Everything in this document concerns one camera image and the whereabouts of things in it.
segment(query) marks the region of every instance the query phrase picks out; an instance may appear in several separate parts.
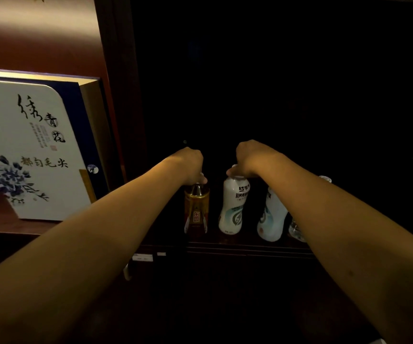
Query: hand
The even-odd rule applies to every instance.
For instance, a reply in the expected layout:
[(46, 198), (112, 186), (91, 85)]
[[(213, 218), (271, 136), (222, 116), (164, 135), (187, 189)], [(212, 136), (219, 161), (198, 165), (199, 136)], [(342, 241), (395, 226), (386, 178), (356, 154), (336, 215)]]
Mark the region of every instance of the hand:
[(237, 147), (238, 165), (227, 170), (227, 176), (257, 177), (262, 157), (278, 154), (276, 150), (255, 140), (241, 142)]
[(171, 156), (165, 158), (167, 162), (173, 162), (183, 173), (184, 185), (193, 185), (194, 183), (207, 183), (208, 180), (201, 174), (203, 165), (203, 156), (199, 150), (192, 150), (185, 147)]

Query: person's left hand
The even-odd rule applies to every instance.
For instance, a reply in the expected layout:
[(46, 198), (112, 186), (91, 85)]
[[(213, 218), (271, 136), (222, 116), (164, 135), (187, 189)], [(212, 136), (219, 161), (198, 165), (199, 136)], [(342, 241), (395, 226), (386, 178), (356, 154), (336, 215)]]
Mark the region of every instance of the person's left hand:
[(193, 185), (194, 183), (207, 183), (208, 180), (201, 174), (203, 165), (203, 155), (199, 150), (192, 150), (185, 147), (165, 159), (178, 165), (179, 170), (183, 172), (184, 185)]

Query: person's right arm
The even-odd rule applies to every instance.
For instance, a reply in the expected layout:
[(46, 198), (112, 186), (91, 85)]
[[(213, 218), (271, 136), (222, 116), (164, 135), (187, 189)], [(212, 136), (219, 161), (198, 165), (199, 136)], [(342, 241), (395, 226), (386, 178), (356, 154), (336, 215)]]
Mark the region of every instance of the person's right arm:
[(339, 187), (251, 140), (228, 175), (260, 176), (310, 248), (388, 344), (413, 343), (413, 235)]

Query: person's left arm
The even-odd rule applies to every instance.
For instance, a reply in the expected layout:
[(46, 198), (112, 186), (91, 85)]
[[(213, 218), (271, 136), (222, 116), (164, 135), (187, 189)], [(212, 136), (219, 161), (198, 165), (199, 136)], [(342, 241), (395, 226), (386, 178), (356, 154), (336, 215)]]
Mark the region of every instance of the person's left arm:
[(122, 272), (183, 184), (206, 182), (185, 148), (0, 264), (0, 343), (51, 342)]

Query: forearm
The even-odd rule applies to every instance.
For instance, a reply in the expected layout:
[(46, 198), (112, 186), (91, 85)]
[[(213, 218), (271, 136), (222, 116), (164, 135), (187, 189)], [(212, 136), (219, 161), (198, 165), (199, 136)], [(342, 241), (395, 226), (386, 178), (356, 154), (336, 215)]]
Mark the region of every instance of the forearm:
[(404, 342), (413, 335), (413, 319), (405, 318), (413, 318), (408, 307), (413, 303), (413, 235), (282, 154), (259, 159), (256, 173), (291, 212), (332, 278), (382, 335), (390, 342), (395, 333)]
[(61, 335), (121, 272), (182, 182), (163, 161), (1, 263), (0, 342)]

